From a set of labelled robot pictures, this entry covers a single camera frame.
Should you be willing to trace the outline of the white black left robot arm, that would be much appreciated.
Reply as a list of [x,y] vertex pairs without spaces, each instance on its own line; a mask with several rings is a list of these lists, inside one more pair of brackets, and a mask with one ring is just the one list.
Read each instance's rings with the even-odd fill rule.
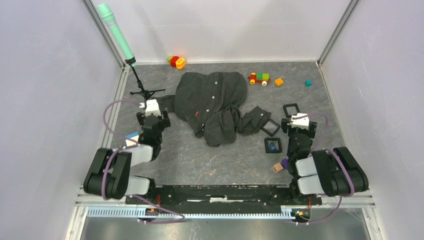
[[128,194],[130,185],[135,184],[141,187],[137,196],[145,204],[156,200],[157,190],[150,186],[150,180],[131,177],[130,168],[154,161],[159,156],[163,142],[162,133],[171,123],[166,110],[160,116],[138,113],[137,117],[141,120],[142,133],[137,140],[130,139],[133,145],[116,149],[101,147],[96,151],[83,182],[85,193],[106,200],[119,200]]

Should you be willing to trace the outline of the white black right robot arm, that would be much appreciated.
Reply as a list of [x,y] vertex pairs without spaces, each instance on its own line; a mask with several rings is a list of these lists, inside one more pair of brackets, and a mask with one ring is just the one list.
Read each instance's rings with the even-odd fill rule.
[[317,123],[308,115],[287,116],[281,128],[288,136],[287,157],[275,167],[293,177],[288,191],[293,203],[302,204],[309,195],[352,196],[369,189],[367,175],[347,147],[312,148]]

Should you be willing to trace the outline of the dark grey pinstriped shirt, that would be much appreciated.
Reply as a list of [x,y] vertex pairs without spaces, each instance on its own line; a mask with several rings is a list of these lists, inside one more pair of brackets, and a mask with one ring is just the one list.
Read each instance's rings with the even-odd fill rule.
[[270,120],[271,113],[258,106],[241,114],[247,94],[247,82],[239,72],[185,72],[175,94],[156,100],[162,109],[188,123],[196,138],[219,147],[233,143],[238,134],[258,133]]

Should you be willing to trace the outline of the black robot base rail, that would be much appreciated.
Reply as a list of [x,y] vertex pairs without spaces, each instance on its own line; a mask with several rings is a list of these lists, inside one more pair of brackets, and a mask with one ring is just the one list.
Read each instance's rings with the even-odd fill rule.
[[301,195],[288,185],[157,185],[144,198],[181,214],[276,214],[282,206],[321,205],[316,195]]

